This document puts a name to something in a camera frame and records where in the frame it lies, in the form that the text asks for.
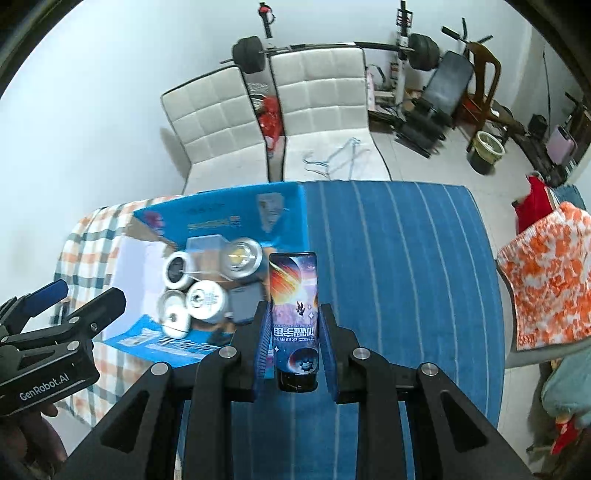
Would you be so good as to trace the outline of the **person left hand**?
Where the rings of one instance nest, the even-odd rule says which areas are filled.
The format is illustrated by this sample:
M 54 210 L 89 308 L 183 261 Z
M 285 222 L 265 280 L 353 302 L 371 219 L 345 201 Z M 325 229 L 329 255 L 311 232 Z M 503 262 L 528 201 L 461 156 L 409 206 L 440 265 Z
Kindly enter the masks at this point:
M 1 419 L 1 444 L 23 466 L 33 466 L 51 478 L 67 459 L 64 444 L 47 417 L 58 416 L 53 404 L 45 404 L 12 417 Z

